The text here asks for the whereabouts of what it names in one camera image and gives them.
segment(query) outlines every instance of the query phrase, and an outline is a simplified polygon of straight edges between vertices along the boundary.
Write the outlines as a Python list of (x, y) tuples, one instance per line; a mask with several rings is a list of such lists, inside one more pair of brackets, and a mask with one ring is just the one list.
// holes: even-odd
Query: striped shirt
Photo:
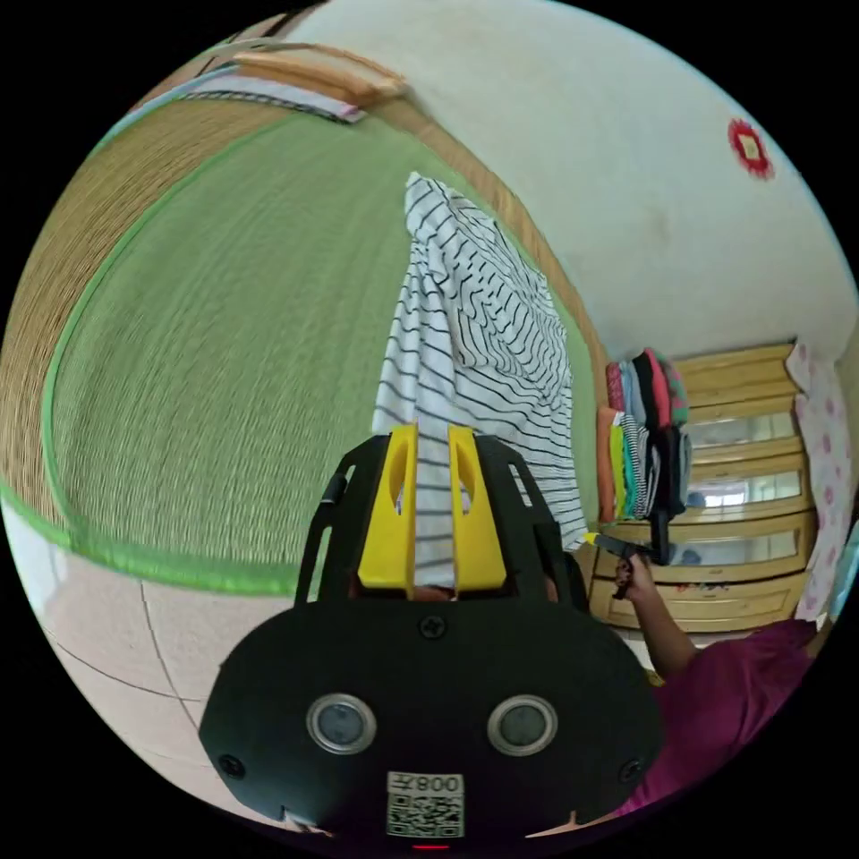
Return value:
[(546, 278), (491, 218), (416, 173), (406, 185), (405, 215), (410, 262), (372, 431), (417, 423), (415, 583), (453, 587), (448, 425), (496, 436), (521, 454), (565, 548), (581, 543), (587, 529), (570, 447), (573, 377)]

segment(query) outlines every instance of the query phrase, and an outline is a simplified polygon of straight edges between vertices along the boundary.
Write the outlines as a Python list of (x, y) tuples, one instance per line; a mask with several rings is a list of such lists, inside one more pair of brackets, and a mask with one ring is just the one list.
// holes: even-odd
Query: qr code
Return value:
[(387, 834), (409, 838), (460, 838), (463, 835), (463, 798), (390, 794)]
[(387, 797), (388, 835), (408, 838), (464, 835), (462, 776), (389, 772)]

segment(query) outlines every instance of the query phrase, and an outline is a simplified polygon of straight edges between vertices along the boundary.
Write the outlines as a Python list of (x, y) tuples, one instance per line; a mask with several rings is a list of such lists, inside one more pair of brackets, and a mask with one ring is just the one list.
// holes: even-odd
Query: red wall ornament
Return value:
[(749, 123), (742, 119), (733, 120), (727, 127), (727, 138), (740, 163), (752, 176), (759, 179), (772, 178), (772, 162), (763, 146), (761, 135)]

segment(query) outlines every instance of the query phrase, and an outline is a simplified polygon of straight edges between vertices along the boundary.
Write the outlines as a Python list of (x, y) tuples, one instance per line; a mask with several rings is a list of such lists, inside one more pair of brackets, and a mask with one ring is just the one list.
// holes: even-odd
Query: sticker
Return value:
[(752, 176), (759, 179), (772, 177), (772, 162), (763, 147), (761, 135), (749, 123), (735, 119), (727, 128), (727, 138), (740, 163)]
[(387, 774), (387, 834), (404, 838), (462, 838), (462, 776), (420, 772)]

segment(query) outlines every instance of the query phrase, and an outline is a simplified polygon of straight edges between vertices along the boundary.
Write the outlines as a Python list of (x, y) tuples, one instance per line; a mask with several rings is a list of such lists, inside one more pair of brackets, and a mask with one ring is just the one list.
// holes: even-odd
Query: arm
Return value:
[(633, 604), (657, 674), (668, 679), (682, 671), (698, 651), (668, 612), (646, 562), (638, 556), (633, 557), (628, 565), (622, 562), (618, 566), (617, 575), (619, 583), (631, 576), (626, 598)]

